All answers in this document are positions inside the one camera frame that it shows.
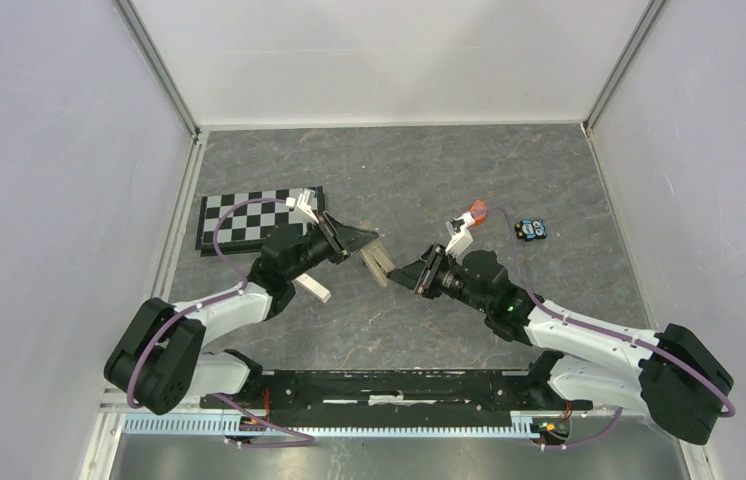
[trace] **enclosure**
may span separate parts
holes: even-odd
[[[518,244],[535,291],[575,312],[690,328],[738,414],[698,446],[627,412],[564,452],[139,431],[103,377],[135,310],[239,281],[195,248],[203,198],[302,187],[399,266],[476,200],[543,219],[547,238],[522,243],[488,212],[472,248],[514,279]],[[541,353],[357,258],[311,275],[328,302],[298,292],[208,349],[324,371],[514,371]],[[574,415],[571,437],[613,411]],[[0,478],[232,474],[745,479],[746,1],[0,2]]]

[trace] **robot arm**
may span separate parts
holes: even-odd
[[[298,203],[304,210],[305,202]],[[169,304],[159,298],[144,302],[109,357],[105,378],[127,391],[150,340],[176,312],[189,311],[153,346],[140,369],[135,400],[162,415],[185,397],[238,392],[249,375],[247,363],[230,353],[200,355],[202,348],[237,328],[281,313],[295,295],[294,283],[313,290],[321,300],[328,298],[328,292],[318,292],[322,287],[305,272],[326,260],[341,263],[378,237],[375,231],[343,225],[326,212],[308,216],[314,222],[306,235],[300,237],[292,227],[279,227],[265,241],[243,290],[243,284],[238,284],[189,302]],[[216,301],[224,294],[225,299]]]
[[[629,408],[648,414],[678,438],[697,444],[708,440],[721,401],[688,373],[635,343],[642,340],[672,353],[727,395],[732,377],[689,330],[673,324],[664,332],[613,325],[538,296],[544,307],[563,318],[633,340],[559,321],[509,281],[494,252],[473,251],[459,263],[452,251],[432,245],[420,260],[392,271],[389,278],[422,297],[447,295],[478,310],[485,314],[485,325],[504,340],[563,352],[548,380],[561,398]]]

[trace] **white wall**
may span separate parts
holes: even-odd
[[[647,0],[134,0],[203,125],[579,121]]]
[[[746,479],[746,0],[668,2],[595,136],[655,319],[735,378],[712,445]]]
[[[0,2],[0,478],[75,478],[188,138],[111,2]]]

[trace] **marble-patterned floor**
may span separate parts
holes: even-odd
[[[550,237],[521,245],[526,273],[546,298],[589,316],[644,327],[641,299],[597,166],[578,125],[486,125],[212,132],[170,295],[199,298],[235,284],[231,269],[194,250],[203,195],[324,185],[341,222],[369,221],[398,266],[433,242],[476,199],[515,217],[543,218]],[[472,248],[514,263],[505,224],[492,216]],[[234,258],[249,269],[255,254]],[[538,352],[507,343],[483,316],[448,298],[379,287],[360,257],[311,275],[332,291],[304,291],[278,317],[210,345],[265,368],[518,368]]]

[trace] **white bracket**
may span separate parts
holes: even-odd
[[[314,223],[320,223],[317,219],[317,215],[314,214],[314,209],[311,206],[311,198],[314,195],[313,190],[307,188],[302,190],[297,198],[288,197],[285,200],[285,205],[292,211],[303,217],[304,220]]]
[[[468,228],[474,223],[476,223],[476,220],[470,212],[466,212],[446,223],[447,231],[450,234],[450,243],[447,244],[449,255],[458,257],[473,243],[473,236],[470,235]]]

